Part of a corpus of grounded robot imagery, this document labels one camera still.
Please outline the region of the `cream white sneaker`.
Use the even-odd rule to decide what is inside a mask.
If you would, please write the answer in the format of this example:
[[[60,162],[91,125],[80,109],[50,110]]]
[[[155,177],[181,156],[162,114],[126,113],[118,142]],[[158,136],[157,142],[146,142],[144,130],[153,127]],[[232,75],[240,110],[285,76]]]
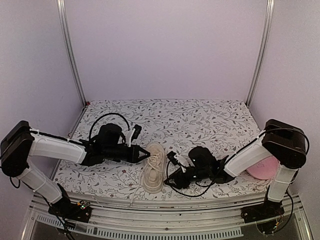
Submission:
[[[150,156],[145,160],[145,165],[139,174],[137,185],[130,197],[129,206],[133,204],[140,185],[149,194],[157,194],[163,187],[165,150],[158,142],[150,143],[146,150],[150,153]]]

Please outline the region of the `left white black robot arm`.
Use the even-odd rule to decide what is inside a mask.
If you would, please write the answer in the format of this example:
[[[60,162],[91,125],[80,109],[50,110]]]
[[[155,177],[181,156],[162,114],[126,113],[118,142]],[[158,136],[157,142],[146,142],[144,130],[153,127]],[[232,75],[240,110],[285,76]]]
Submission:
[[[1,141],[0,160],[2,172],[17,178],[39,193],[63,216],[74,213],[74,205],[63,198],[63,189],[41,172],[29,157],[38,156],[69,161],[81,166],[94,166],[105,160],[139,163],[150,157],[150,152],[132,143],[137,139],[141,127],[135,125],[127,134],[116,124],[100,127],[98,134],[88,140],[74,141],[69,138],[40,132],[20,121]]]

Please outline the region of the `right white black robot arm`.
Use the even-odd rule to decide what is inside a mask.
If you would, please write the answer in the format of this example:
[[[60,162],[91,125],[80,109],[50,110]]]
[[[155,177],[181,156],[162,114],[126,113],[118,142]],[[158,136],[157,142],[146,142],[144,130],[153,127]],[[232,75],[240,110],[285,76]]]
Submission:
[[[266,201],[259,206],[262,218],[269,218],[278,210],[296,173],[307,161],[310,141],[300,129],[284,122],[270,119],[264,130],[241,149],[222,159],[216,159],[208,148],[196,146],[188,157],[193,165],[181,163],[175,152],[167,154],[168,160],[179,166],[164,180],[164,184],[179,192],[192,182],[209,179],[210,185],[226,184],[253,165],[274,157],[278,167],[266,193]]]

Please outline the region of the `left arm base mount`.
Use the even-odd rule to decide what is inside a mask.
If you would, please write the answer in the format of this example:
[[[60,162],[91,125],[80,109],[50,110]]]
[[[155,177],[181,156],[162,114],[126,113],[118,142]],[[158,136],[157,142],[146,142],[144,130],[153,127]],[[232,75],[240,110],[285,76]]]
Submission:
[[[63,219],[88,223],[93,210],[90,207],[90,202],[81,200],[77,203],[72,203],[64,188],[59,183],[57,186],[61,190],[61,199],[56,203],[50,204],[48,213]]]

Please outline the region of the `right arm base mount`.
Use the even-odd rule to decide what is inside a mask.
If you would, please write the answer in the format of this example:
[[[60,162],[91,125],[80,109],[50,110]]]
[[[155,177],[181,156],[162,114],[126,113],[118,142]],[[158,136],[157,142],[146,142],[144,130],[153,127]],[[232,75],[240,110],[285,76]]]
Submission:
[[[245,223],[262,221],[283,215],[285,210],[282,201],[275,202],[265,198],[263,203],[241,208],[241,218]]]

